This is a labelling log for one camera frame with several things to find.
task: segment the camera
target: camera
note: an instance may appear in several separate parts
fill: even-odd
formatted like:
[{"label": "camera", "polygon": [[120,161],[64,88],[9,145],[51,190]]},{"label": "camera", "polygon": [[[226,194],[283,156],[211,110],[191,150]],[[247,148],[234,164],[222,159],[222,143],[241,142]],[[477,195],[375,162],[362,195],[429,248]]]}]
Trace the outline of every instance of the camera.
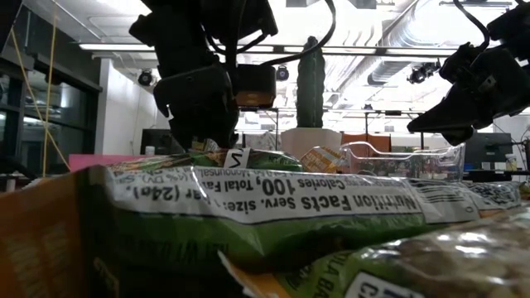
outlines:
[{"label": "camera", "polygon": [[287,81],[289,79],[289,70],[287,70],[287,66],[280,65],[278,66],[278,69],[276,70],[276,80],[283,82]]},{"label": "camera", "polygon": [[440,68],[440,61],[435,63],[422,63],[420,66],[412,69],[412,73],[408,76],[407,81],[410,84],[421,84],[427,78],[432,77],[438,70],[440,70]]},{"label": "camera", "polygon": [[156,83],[155,77],[152,75],[151,70],[142,70],[142,73],[138,77],[138,83],[142,86],[149,87]]}]

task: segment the white pot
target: white pot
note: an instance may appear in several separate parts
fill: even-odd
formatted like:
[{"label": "white pot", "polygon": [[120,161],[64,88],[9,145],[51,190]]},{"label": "white pot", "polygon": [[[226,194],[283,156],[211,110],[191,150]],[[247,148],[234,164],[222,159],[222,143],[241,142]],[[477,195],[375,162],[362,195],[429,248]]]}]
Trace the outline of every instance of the white pot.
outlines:
[{"label": "white pot", "polygon": [[314,147],[338,151],[342,134],[326,128],[293,128],[282,132],[282,151],[301,159]]}]

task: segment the bag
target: bag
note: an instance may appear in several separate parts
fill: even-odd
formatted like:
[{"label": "bag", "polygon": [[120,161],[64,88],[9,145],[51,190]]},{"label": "bag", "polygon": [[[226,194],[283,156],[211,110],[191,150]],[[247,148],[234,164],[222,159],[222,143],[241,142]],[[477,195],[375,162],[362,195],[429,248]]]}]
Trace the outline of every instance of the bag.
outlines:
[{"label": "bag", "polygon": [[0,196],[0,297],[88,297],[75,187],[68,175]]},{"label": "bag", "polygon": [[218,252],[248,272],[292,271],[332,252],[520,205],[518,196],[498,205],[464,184],[438,180],[125,168],[91,169],[92,186],[80,200],[94,276],[103,277],[113,296],[177,295],[183,285],[200,291],[188,296],[213,295],[224,286],[237,291]]},{"label": "bag", "polygon": [[112,171],[154,171],[177,166],[214,166],[259,170],[303,171],[301,163],[283,152],[250,148],[215,152],[189,152],[125,161],[109,166]]},{"label": "bag", "polygon": [[252,275],[221,255],[256,298],[530,297],[530,213],[518,209],[415,238],[336,252],[301,270]]}]

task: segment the green snack bag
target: green snack bag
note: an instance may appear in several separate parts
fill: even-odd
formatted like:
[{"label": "green snack bag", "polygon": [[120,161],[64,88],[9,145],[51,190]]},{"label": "green snack bag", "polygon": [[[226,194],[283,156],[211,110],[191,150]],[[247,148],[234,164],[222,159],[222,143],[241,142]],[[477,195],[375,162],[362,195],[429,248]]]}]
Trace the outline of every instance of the green snack bag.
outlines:
[{"label": "green snack bag", "polygon": [[256,298],[530,297],[530,209],[415,238],[336,252],[291,273],[253,275],[221,253]]},{"label": "green snack bag", "polygon": [[520,204],[440,180],[167,165],[89,173],[84,247],[95,279],[118,296],[230,285],[219,251],[245,271],[287,272]]},{"label": "green snack bag", "polygon": [[154,156],[136,161],[125,161],[109,166],[112,171],[154,171],[176,166],[213,166],[254,170],[303,171],[293,156],[277,151],[250,148],[189,152],[169,156]]}]

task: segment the pink surface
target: pink surface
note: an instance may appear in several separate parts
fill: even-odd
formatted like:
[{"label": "pink surface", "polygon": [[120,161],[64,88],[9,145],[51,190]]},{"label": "pink surface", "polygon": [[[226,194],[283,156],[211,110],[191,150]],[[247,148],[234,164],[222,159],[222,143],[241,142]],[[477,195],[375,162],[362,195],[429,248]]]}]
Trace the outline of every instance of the pink surface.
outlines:
[{"label": "pink surface", "polygon": [[110,165],[116,162],[133,161],[145,156],[111,156],[94,154],[70,154],[68,162],[71,171],[79,171],[96,165]]}]

